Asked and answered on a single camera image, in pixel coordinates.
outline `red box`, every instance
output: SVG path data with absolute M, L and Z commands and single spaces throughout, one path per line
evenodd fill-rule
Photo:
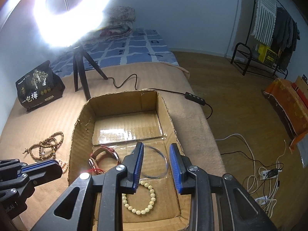
M 295 84 L 295 82 L 292 83 L 292 87 L 295 89 L 296 93 L 299 95 L 299 97 L 301 98 L 301 100 L 304 102 L 304 104 L 306 105 L 306 107 L 308 108 L 308 100 L 306 98 L 306 96 L 304 95 L 304 93 L 300 90 L 300 88 Z

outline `ring light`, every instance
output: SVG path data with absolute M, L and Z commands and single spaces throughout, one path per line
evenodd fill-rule
M 36 0 L 34 17 L 42 37 L 52 46 L 70 46 L 97 28 L 109 0 L 82 0 L 76 7 L 60 15 L 46 8 L 46 0 Z

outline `metal screw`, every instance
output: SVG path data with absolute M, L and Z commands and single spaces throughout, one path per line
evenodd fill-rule
M 81 180 L 86 180 L 90 177 L 90 174 L 85 172 L 85 173 L 82 173 L 79 177 Z
M 231 175 L 231 174 L 225 174 L 225 175 L 224 175 L 224 178 L 225 178 L 226 180 L 232 180 L 232 179 L 233 179 L 233 175 Z
M 197 166 L 194 166 L 194 165 L 191 165 L 188 169 L 189 169 L 190 171 L 192 171 L 192 172 L 198 171 L 198 167 L 197 167 Z
M 123 171 L 123 170 L 125 169 L 125 165 L 123 165 L 123 164 L 117 165 L 117 166 L 115 167 L 115 169 L 116 169 L 117 171 Z

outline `striped towel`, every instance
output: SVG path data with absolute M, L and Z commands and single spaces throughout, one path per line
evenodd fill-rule
M 275 28 L 277 0 L 257 0 L 256 3 L 256 21 L 251 35 L 269 46 Z

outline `beige blanket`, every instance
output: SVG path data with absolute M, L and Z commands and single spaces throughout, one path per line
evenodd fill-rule
M 118 86 L 129 75 L 136 73 L 138 90 L 161 88 L 183 93 L 192 92 L 186 79 L 189 73 L 173 65 L 143 62 L 106 67 L 103 71 L 108 77 L 114 77 Z M 87 71 L 86 74 L 91 96 L 134 90 L 134 78 L 129 79 L 122 88 L 116 89 L 111 79 L 103 80 L 95 70 Z M 74 124 L 86 99 L 81 87 L 77 92 L 74 91 L 73 76 L 64 77 L 63 82 L 66 89 L 62 98 L 30 113 L 26 113 L 25 108 L 16 100 L 0 137 L 0 159 L 19 158 L 28 164 L 34 163 L 30 155 L 22 154 L 25 148 L 57 131 L 62 131 L 64 142 L 56 152 L 56 159 L 68 161 Z M 169 108 L 184 153 L 192 164 L 201 167 L 209 174 L 219 176 L 224 174 L 221 156 L 200 105 L 180 95 L 167 92 L 161 94 Z M 67 188 L 67 174 L 56 181 L 36 187 L 33 196 L 27 199 L 28 209 L 21 214 L 21 218 L 28 229 Z

